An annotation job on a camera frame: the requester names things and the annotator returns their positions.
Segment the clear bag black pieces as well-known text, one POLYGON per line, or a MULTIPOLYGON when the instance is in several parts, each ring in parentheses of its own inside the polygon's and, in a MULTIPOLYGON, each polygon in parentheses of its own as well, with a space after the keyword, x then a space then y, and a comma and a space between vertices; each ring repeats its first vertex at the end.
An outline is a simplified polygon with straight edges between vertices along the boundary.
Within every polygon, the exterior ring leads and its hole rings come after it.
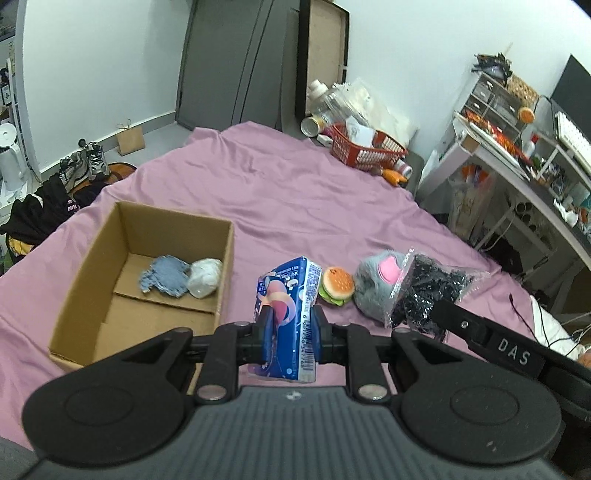
POLYGON ((489 276, 482 270, 446 266, 410 249, 404 257, 401 274, 387 297, 384 324, 390 329, 403 325, 443 342, 447 330, 431 319, 435 304, 438 301, 457 304, 479 289, 489 276))

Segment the framed board leaning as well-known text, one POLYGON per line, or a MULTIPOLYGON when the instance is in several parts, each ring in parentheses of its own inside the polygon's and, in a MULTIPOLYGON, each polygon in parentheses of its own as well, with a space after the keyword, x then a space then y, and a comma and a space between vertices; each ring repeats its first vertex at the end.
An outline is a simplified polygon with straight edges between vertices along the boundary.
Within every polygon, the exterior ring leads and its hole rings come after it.
POLYGON ((312 81, 327 86, 346 81, 348 56, 349 12, 332 1, 301 1, 294 100, 297 120, 310 111, 312 81))

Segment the drawer organizer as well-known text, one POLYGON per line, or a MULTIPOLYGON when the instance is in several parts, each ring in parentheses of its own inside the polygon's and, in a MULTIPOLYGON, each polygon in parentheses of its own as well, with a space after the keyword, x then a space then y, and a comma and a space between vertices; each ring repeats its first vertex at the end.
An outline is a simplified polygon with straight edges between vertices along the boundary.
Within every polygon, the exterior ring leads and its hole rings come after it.
POLYGON ((465 103, 465 109, 480 115, 501 130, 520 131, 524 123, 518 111, 521 103, 499 82, 485 73, 479 73, 465 103))

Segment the orange bottle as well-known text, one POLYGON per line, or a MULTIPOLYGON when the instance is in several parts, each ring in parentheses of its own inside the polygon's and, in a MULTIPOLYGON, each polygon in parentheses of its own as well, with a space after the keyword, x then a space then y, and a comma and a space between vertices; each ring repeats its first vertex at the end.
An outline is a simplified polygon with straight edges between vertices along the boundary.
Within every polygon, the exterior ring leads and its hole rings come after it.
POLYGON ((408 179, 399 172, 391 169, 383 169, 381 176, 391 185, 404 186, 408 183, 408 179))

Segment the white soft wad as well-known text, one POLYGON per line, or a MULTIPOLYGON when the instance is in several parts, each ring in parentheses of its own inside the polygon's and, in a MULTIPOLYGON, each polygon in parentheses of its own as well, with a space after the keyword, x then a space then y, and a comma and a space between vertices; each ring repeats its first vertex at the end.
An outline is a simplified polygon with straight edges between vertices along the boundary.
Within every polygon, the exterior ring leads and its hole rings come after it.
POLYGON ((197 260, 190 265, 187 290, 197 299, 214 293, 221 283, 222 262, 214 258, 197 260))

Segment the grey pink paw plush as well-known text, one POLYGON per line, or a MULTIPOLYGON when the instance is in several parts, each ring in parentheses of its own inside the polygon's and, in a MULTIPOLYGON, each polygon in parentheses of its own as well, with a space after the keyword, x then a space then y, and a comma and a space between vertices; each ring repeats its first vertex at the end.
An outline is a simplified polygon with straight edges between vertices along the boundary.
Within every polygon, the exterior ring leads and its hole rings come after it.
POLYGON ((353 274, 353 302, 367 318, 384 322, 394 284, 401 277, 405 254, 385 250, 363 259, 353 274))

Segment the burger plush toy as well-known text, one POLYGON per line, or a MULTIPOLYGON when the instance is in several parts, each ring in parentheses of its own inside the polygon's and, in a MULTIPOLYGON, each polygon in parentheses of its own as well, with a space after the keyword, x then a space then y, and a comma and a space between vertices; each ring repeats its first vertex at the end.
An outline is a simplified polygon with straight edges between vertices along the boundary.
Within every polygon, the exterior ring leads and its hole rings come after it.
POLYGON ((325 302, 341 307, 352 299, 355 290, 353 276, 341 267, 331 266, 322 273, 318 294, 325 302))

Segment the red plastic basket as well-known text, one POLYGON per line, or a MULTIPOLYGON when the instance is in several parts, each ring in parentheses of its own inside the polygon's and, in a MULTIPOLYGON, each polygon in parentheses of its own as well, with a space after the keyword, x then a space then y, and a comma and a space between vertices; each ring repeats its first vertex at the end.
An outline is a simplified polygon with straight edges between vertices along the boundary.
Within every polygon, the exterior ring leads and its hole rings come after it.
POLYGON ((370 147, 349 140, 345 124, 332 125, 331 154, 342 164, 362 171, 375 167, 393 169, 394 164, 408 155, 408 150, 388 133, 377 130, 370 147))

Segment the blue denim pouch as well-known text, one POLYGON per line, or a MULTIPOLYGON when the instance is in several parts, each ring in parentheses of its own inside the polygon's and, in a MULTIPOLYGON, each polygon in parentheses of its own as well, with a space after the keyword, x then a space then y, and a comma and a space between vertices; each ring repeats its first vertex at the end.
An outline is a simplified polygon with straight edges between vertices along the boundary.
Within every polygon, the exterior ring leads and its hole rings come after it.
POLYGON ((167 296, 180 298, 188 292, 188 271, 189 264, 183 260, 171 255, 159 256, 140 274, 140 291, 147 294, 156 289, 167 296))

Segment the white keyboard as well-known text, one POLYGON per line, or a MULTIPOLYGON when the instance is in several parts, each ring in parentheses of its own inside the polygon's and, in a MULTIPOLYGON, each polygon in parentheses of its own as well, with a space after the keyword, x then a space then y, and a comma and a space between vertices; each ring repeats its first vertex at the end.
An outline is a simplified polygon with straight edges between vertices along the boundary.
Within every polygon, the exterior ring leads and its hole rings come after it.
POLYGON ((590 173, 591 144, 588 139, 564 112, 557 112, 555 121, 558 140, 574 154, 582 168, 590 173))

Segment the white desk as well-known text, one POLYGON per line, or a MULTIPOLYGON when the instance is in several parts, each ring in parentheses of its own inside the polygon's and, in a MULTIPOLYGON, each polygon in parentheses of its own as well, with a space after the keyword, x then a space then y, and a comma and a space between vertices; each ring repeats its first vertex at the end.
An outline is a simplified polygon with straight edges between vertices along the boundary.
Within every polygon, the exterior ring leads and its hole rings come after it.
POLYGON ((417 202, 424 203, 465 162, 469 160, 480 162, 530 201, 587 269, 590 269, 590 243, 584 239, 577 227, 567 224, 549 199, 549 192, 518 169, 508 156, 496 147, 495 142, 489 140, 479 128, 459 112, 454 113, 451 128, 454 132, 453 140, 435 169, 429 174, 423 174, 415 196, 417 202))

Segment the grey door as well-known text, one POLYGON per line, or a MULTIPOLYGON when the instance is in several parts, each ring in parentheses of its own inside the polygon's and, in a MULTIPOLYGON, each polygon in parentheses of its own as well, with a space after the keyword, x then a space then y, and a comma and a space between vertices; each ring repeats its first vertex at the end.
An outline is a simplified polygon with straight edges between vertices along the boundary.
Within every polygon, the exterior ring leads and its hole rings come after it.
POLYGON ((194 1, 175 120, 218 131, 252 121, 280 130, 293 115, 297 1, 194 1))

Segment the cardboard box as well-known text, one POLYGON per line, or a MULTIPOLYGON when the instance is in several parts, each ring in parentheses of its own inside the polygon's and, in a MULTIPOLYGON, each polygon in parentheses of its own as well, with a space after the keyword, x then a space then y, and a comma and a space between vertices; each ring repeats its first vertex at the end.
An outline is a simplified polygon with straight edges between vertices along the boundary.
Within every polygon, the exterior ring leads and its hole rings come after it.
POLYGON ((230 221, 118 202, 74 278, 49 343, 71 372, 177 327, 222 323, 233 263, 230 221))

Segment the white cup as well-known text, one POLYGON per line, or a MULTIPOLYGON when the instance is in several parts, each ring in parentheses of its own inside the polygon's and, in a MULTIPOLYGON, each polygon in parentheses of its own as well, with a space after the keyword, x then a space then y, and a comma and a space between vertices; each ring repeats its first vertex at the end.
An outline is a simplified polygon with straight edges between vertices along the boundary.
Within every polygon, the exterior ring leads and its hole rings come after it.
POLYGON ((301 133, 308 138, 318 137, 318 135, 324 133, 328 127, 329 123, 325 121, 324 118, 315 115, 305 117, 301 120, 300 125, 301 133))

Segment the grey sneakers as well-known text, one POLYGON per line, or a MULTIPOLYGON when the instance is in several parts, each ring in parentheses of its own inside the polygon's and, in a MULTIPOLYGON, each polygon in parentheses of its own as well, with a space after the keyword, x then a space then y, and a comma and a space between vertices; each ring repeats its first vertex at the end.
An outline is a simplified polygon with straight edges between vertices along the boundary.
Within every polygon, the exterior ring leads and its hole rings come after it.
POLYGON ((67 192, 84 180, 103 181, 110 176, 103 147, 97 142, 78 141, 79 149, 60 160, 58 176, 67 192))

